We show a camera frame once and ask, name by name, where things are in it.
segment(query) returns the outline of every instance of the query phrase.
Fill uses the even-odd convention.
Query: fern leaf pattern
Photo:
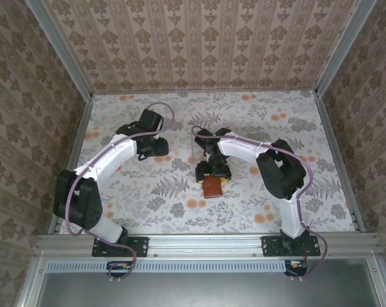
[[[181,177],[178,179],[172,176],[172,179],[164,177],[152,190],[152,194],[160,195],[164,197],[171,198],[172,196],[177,197],[179,193],[186,192],[190,186],[188,185],[188,180]]]
[[[188,121],[188,125],[198,125],[203,128],[209,128],[211,124],[218,123],[220,121],[220,117],[218,113],[216,114],[205,111],[204,113],[198,112],[193,115],[192,119]]]
[[[222,185],[223,196],[204,199],[202,186],[195,182],[203,151],[189,133],[192,125],[211,132],[225,127],[256,141],[287,141],[314,172],[313,185],[302,198],[306,224],[322,232],[354,231],[311,91],[95,95],[79,165],[100,152],[119,127],[140,118],[157,101],[170,104],[176,115],[175,125],[160,134],[169,144],[168,155],[144,161],[133,157],[100,187],[103,213],[131,233],[279,232],[281,201],[266,190],[256,163],[229,157],[232,180]],[[154,106],[153,111],[163,116],[164,127],[170,124],[164,107]],[[0,177],[7,187],[16,188],[20,181],[1,168]],[[32,191],[29,199],[40,201],[41,193]],[[24,239],[24,232],[28,230],[21,228],[13,238]]]

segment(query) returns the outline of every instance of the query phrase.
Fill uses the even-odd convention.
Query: wallpaper
[[[313,88],[357,0],[45,0],[94,93]]]
[[[371,12],[325,103],[367,230],[380,234],[386,257],[386,0]]]
[[[279,232],[281,201],[266,190],[255,160],[228,158],[232,180],[223,184],[223,196],[204,199],[195,167],[205,157],[192,141],[192,125],[211,132],[228,127],[259,141],[287,141],[315,174],[302,198],[306,224],[323,232],[355,230],[312,91],[101,95],[92,101],[79,165],[151,102],[167,102],[176,114],[175,127],[161,134],[169,142],[167,156],[142,162],[133,157],[100,189],[104,214],[130,233]],[[169,110],[154,110],[168,123]]]
[[[12,306],[52,218],[83,100],[24,1],[0,0],[0,306]]]

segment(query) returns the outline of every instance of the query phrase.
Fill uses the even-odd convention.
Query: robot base
[[[296,239],[282,231],[281,235],[261,237],[261,244],[264,257],[321,255],[317,237],[309,235],[306,230]]]
[[[128,237],[125,243],[118,242],[119,244],[125,244],[130,248],[133,248],[137,254],[137,257],[147,257],[147,251],[149,250],[149,238],[148,237]],[[107,245],[97,239],[93,243],[92,249],[93,257],[132,257],[130,251],[124,248],[118,248],[115,246]]]

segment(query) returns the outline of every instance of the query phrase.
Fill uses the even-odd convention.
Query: grey floor
[[[301,282],[279,273],[48,274],[38,306],[379,306],[366,261],[327,260]]]

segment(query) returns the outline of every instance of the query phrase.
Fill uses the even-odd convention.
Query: black bracket
[[[308,271],[308,262],[306,260],[285,260],[285,268],[287,269],[284,272],[286,276],[304,276]]]
[[[281,139],[271,146],[294,153],[288,143]],[[282,165],[278,166],[276,162],[282,162]],[[269,149],[260,153],[257,164],[265,187],[276,198],[290,200],[295,191],[303,187],[306,172],[301,162],[294,157]]]
[[[264,257],[321,255],[318,238],[307,231],[296,239],[285,234],[261,237],[261,246]]]
[[[141,132],[157,131],[163,127],[163,117],[151,110],[144,109],[137,122],[125,124],[117,129],[116,134],[132,136]],[[148,157],[168,155],[168,142],[164,138],[151,136],[139,136],[133,138],[137,143],[138,160],[142,161]]]
[[[128,237],[125,244],[130,248],[133,248],[137,257],[147,257],[149,251],[149,238],[148,237]],[[118,248],[115,246],[107,245],[100,240],[95,239],[92,249],[93,257],[132,257],[132,253],[124,248]]]
[[[231,130],[221,128],[216,133],[211,133],[207,129],[200,130],[197,134],[201,136],[224,136]],[[231,179],[231,171],[227,164],[227,156],[223,155],[218,148],[218,138],[200,138],[196,136],[194,139],[195,143],[204,150],[204,155],[208,155],[208,162],[202,161],[197,164],[195,168],[196,182],[202,183],[204,176],[212,175],[218,178],[224,178],[226,181]]]

